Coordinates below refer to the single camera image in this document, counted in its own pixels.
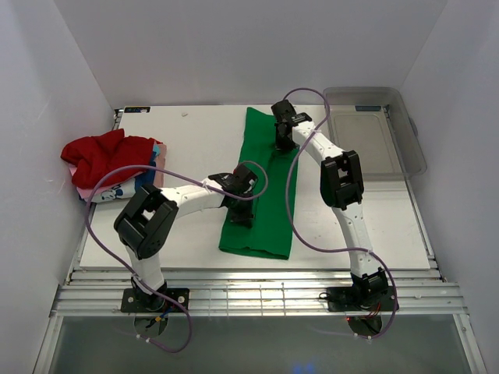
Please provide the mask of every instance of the green towel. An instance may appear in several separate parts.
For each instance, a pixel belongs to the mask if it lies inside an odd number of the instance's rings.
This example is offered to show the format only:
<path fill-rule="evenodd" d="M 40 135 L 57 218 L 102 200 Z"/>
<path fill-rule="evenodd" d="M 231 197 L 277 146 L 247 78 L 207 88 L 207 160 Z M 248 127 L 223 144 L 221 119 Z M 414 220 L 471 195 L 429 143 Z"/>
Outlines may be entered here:
<path fill-rule="evenodd" d="M 246 127 L 239 162 L 255 161 L 267 172 L 267 191 L 253 201 L 255 219 L 252 228 L 233 224 L 227 217 L 221 229 L 222 251 L 236 255 L 288 259 L 291 252 L 292 229 L 286 216 L 286 177 L 296 150 L 282 153 L 275 149 L 275 118 L 253 108 L 246 111 Z M 248 164 L 258 175 L 257 194 L 264 186 L 264 176 L 254 165 Z M 293 171 L 289 188 L 289 203 L 293 214 L 295 209 L 296 176 Z"/>

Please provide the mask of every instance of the cable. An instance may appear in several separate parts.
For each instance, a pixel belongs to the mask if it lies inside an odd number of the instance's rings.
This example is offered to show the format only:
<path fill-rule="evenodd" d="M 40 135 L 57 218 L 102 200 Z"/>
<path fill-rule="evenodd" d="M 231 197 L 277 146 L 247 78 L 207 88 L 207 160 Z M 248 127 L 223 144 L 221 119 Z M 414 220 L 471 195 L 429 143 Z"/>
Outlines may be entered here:
<path fill-rule="evenodd" d="M 158 296 L 160 298 L 163 298 L 168 303 L 173 304 L 176 308 L 180 309 L 186 315 L 186 317 L 187 317 L 187 323 L 189 324 L 189 332 L 188 332 L 186 341 L 179 348 L 170 348 L 170 347 L 165 346 L 162 343 L 159 343 L 158 341 L 150 339 L 149 337 L 145 337 L 145 336 L 143 336 L 141 334 L 137 334 L 137 337 L 139 337 L 141 339 L 144 339 L 147 343 L 152 343 L 153 345 L 159 347 L 160 349 L 162 349 L 164 351 L 167 351 L 168 353 L 178 353 L 178 352 L 182 351 L 183 349 L 185 349 L 187 347 L 187 345 L 189 345 L 189 343 L 190 343 L 190 341 L 191 341 L 191 339 L 193 337 L 193 320 L 192 320 L 189 312 L 187 311 L 187 309 L 184 308 L 184 306 L 182 304 L 180 304 L 179 302 L 177 302 L 173 298 L 169 298 L 168 296 L 163 295 L 162 293 L 157 292 L 156 290 L 154 290 L 151 287 L 149 287 L 145 282 L 143 282 L 139 278 L 139 276 L 135 272 L 135 270 L 128 263 L 126 263 L 126 261 L 124 259 L 120 258 L 113 251 L 111 251 L 95 235 L 94 230 L 90 226 L 90 206 L 92 204 L 92 199 L 94 198 L 94 195 L 97 192 L 97 190 L 104 184 L 104 182 L 105 182 L 106 179 L 108 179 L 109 177 L 111 177 L 114 174 L 119 173 L 120 171 L 129 170 L 129 169 L 147 169 L 147 170 L 159 171 L 161 173 L 165 173 L 165 174 L 171 175 L 172 177 L 176 177 L 176 178 L 182 179 L 183 181 L 186 181 L 186 182 L 191 183 L 193 185 L 198 185 L 199 187 L 208 188 L 211 191 L 218 192 L 218 193 L 220 193 L 222 195 L 229 196 L 229 197 L 232 197 L 233 199 L 237 199 L 237 200 L 250 201 L 250 200 L 253 200 L 253 199 L 258 199 L 267 190 L 267 187 L 268 187 L 268 176 L 267 176 L 267 172 L 265 171 L 264 168 L 262 168 L 259 164 L 257 164 L 254 161 L 243 161 L 243 162 L 241 162 L 241 164 L 253 164 L 253 165 L 257 166 L 262 171 L 262 173 L 264 174 L 264 177 L 265 177 L 264 187 L 255 196 L 251 196 L 251 197 L 240 197 L 240 196 L 237 196 L 237 195 L 233 195 L 233 194 L 231 194 L 229 192 L 226 192 L 226 191 L 223 191 L 221 189 L 217 189 L 215 187 L 211 187 L 210 185 L 203 185 L 203 183 L 201 183 L 201 182 L 198 182 L 198 181 L 196 181 L 194 179 L 191 179 L 189 177 L 185 177 L 183 175 L 177 174 L 177 173 L 175 173 L 173 171 L 168 171 L 168 170 L 157 168 L 155 166 L 150 166 L 150 165 L 128 165 L 128 166 L 123 166 L 121 168 L 117 168 L 117 169 L 115 169 L 113 171 L 110 171 L 104 177 L 102 177 L 102 179 L 95 185 L 94 189 L 90 193 L 90 196 L 88 196 L 87 204 L 85 205 L 85 216 L 84 216 L 84 220 L 85 220 L 85 226 L 87 227 L 87 230 L 88 230 L 88 234 L 92 237 L 92 239 L 97 243 L 97 245 L 99 245 L 104 250 L 104 252 L 106 252 L 107 254 L 109 254 L 113 259 L 115 259 L 116 261 L 118 261 L 130 273 L 132 273 L 132 275 L 134 277 L 136 277 L 136 279 L 140 282 L 140 284 L 142 284 L 142 286 L 144 288 L 146 288 L 152 294 L 154 294 L 154 295 L 156 295 L 156 296 Z"/>
<path fill-rule="evenodd" d="M 376 335 L 372 336 L 373 339 L 382 337 L 383 335 L 386 334 L 388 329 L 390 328 L 391 324 L 393 323 L 395 319 L 395 313 L 397 312 L 397 288 L 395 287 L 395 280 L 393 276 L 391 275 L 390 270 L 388 269 L 388 266 L 384 261 L 374 252 L 370 251 L 369 249 L 365 248 L 360 248 L 360 247 L 351 247 L 351 248 L 341 248 L 341 249 L 322 249 L 319 247 L 316 247 L 315 245 L 310 244 L 307 240 L 305 240 L 302 235 L 296 230 L 295 224 L 293 223 L 293 217 L 291 214 L 291 207 L 289 204 L 289 186 L 291 185 L 291 178 L 293 174 L 293 170 L 296 167 L 296 163 L 298 162 L 299 155 L 302 154 L 302 152 L 306 149 L 306 146 L 310 143 L 310 140 L 312 140 L 313 136 L 316 134 L 316 131 L 330 118 L 331 116 L 331 109 L 329 108 L 329 103 L 327 102 L 327 98 L 319 91 L 314 90 L 312 88 L 306 88 L 306 87 L 300 87 L 300 88 L 295 88 L 294 90 L 289 91 L 285 96 L 284 99 L 287 99 L 288 96 L 296 91 L 309 91 L 313 92 L 317 95 L 319 95 L 322 100 L 324 101 L 324 105 L 326 107 L 326 116 L 322 121 L 320 121 L 313 131 L 310 133 L 310 135 L 305 139 L 305 142 L 303 145 L 299 148 L 298 152 L 295 155 L 295 158 L 293 158 L 293 161 L 291 163 L 291 166 L 289 167 L 289 172 L 288 172 L 288 177 L 286 178 L 286 187 L 285 187 L 285 205 L 286 205 L 286 213 L 288 215 L 288 220 L 289 223 L 291 224 L 291 229 L 293 230 L 293 233 L 295 236 L 300 240 L 305 246 L 307 246 L 310 249 L 313 249 L 314 251 L 317 252 L 322 252 L 322 253 L 342 253 L 342 252 L 351 252 L 351 251 L 359 251 L 359 252 L 366 252 L 369 253 L 374 259 L 376 259 L 381 266 L 385 269 L 386 273 L 388 274 L 388 277 L 390 278 L 391 285 L 393 286 L 393 295 L 394 295 L 394 306 L 393 306 L 393 311 L 391 312 L 390 319 L 388 320 L 387 326 L 377 333 Z"/>

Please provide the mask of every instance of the plastic container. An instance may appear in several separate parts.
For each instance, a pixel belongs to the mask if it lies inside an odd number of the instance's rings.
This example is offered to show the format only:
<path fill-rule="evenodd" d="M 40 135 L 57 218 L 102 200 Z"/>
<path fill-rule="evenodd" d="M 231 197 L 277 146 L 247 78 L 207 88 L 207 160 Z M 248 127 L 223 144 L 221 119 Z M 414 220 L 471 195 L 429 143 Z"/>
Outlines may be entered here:
<path fill-rule="evenodd" d="M 400 93 L 388 87 L 333 87 L 331 140 L 355 150 L 366 180 L 399 180 L 426 171 L 426 161 Z"/>

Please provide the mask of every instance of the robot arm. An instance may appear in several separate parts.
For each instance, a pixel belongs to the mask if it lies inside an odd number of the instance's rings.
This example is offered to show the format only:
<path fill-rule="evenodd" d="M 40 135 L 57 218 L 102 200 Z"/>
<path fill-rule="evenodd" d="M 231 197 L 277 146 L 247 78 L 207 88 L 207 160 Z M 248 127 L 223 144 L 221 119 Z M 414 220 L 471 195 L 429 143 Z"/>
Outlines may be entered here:
<path fill-rule="evenodd" d="M 251 197 L 257 176 L 240 164 L 232 174 L 210 175 L 201 183 L 241 197 Z M 157 189 L 143 185 L 115 221 L 115 230 L 130 256 L 136 275 L 132 278 L 134 298 L 146 310 L 155 311 L 163 300 L 152 295 L 139 281 L 155 291 L 166 293 L 159 251 L 176 218 L 199 210 L 226 206 L 231 221 L 251 227 L 253 202 L 224 196 L 198 185 Z"/>
<path fill-rule="evenodd" d="M 275 143 L 288 151 L 302 146 L 315 131 L 312 118 L 306 113 L 296 114 L 287 100 L 272 106 L 277 120 Z M 373 249 L 363 219 L 364 191 L 359 155 L 344 151 L 317 131 L 305 151 L 320 165 L 320 194 L 337 217 L 347 247 Z M 369 253 L 350 251 L 353 285 L 360 299 L 371 302 L 388 289 L 388 281 L 381 264 Z"/>

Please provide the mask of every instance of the pile of clothes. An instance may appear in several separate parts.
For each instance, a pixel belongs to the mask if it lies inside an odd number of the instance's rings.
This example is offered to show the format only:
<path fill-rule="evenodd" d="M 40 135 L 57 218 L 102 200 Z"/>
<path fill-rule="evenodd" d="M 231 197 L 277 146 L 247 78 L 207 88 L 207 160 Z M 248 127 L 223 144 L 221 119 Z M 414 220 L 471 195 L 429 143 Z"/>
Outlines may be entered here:
<path fill-rule="evenodd" d="M 101 136 L 86 136 L 66 144 L 61 158 L 70 164 L 71 182 L 80 198 L 87 201 L 95 185 L 108 172 L 127 165 L 165 167 L 166 145 L 153 138 L 125 136 L 123 129 Z M 129 169 L 109 177 L 92 203 L 128 199 L 143 184 L 163 187 L 163 173 L 154 170 Z"/>

